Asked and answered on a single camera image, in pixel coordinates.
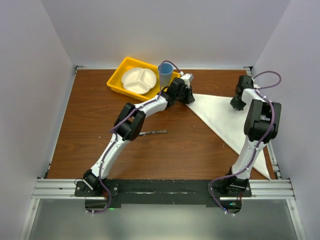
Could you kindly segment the white cloth napkin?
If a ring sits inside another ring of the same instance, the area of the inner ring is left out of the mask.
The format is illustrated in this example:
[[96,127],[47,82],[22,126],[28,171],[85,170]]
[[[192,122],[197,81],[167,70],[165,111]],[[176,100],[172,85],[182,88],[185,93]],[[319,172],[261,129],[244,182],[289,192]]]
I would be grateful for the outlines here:
[[244,124],[249,108],[237,111],[230,105],[231,98],[194,94],[195,101],[187,106],[231,149],[240,154],[245,143]]

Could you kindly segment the steel table knife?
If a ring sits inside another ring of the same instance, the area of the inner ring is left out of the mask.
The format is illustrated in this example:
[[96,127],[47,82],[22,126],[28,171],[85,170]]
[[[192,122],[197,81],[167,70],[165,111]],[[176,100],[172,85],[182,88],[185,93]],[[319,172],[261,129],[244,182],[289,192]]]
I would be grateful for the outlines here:
[[158,134],[167,134],[167,130],[155,130],[155,131],[145,131],[140,132],[139,136],[146,136],[146,135],[158,135]]

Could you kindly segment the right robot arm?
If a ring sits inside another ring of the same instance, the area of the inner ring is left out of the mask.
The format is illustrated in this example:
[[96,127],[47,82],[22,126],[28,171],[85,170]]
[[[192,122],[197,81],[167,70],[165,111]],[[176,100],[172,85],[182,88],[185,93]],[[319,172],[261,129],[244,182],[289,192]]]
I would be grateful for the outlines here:
[[230,104],[241,111],[249,107],[243,127],[245,141],[237,161],[227,175],[212,184],[212,189],[224,197],[239,197],[243,193],[250,196],[253,165],[263,148],[278,134],[282,105],[263,96],[249,75],[238,78]]

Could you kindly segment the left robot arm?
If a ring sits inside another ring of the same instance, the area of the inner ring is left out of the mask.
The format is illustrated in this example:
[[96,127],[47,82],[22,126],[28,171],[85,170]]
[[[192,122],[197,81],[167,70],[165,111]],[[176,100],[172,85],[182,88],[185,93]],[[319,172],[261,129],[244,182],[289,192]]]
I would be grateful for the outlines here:
[[146,118],[172,107],[176,102],[191,104],[195,101],[191,86],[193,78],[191,73],[186,73],[182,77],[174,78],[171,84],[155,97],[142,103],[128,102],[124,105],[110,130],[110,142],[97,162],[83,175],[82,181],[88,193],[99,196],[103,192],[103,180],[108,177],[112,165],[126,145],[139,136]]

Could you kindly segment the blue plastic cup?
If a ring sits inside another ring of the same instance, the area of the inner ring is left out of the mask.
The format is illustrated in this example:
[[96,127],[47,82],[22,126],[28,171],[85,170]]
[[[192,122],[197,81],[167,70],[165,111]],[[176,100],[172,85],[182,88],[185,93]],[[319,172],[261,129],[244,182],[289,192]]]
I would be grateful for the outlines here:
[[169,86],[172,79],[173,74],[173,66],[171,63],[164,62],[158,66],[158,74],[159,79],[161,79],[161,85],[162,87]]

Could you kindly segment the yellow plastic tray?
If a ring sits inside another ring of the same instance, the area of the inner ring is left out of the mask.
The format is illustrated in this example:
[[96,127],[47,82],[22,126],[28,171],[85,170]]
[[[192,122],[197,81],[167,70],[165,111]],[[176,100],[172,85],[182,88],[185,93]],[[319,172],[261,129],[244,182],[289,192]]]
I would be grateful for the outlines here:
[[153,98],[179,76],[178,72],[173,71],[170,74],[164,74],[160,82],[156,65],[125,57],[106,85],[114,92],[144,102]]

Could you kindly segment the white divided plate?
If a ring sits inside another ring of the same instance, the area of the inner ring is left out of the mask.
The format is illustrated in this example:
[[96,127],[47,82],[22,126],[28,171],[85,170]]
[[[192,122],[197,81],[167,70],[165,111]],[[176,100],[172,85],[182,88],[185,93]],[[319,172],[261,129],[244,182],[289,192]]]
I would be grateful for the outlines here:
[[155,87],[157,77],[150,69],[134,67],[123,74],[121,83],[125,90],[144,95]]

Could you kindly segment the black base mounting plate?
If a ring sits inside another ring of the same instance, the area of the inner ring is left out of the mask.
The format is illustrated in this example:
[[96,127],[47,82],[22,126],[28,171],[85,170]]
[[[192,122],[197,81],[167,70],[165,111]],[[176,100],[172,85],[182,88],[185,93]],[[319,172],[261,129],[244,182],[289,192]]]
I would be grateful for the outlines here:
[[74,195],[84,197],[85,207],[100,210],[122,205],[205,205],[223,206],[237,213],[242,199],[252,196],[251,187],[222,185],[210,180],[106,179],[104,186],[91,190],[83,181],[76,183]]

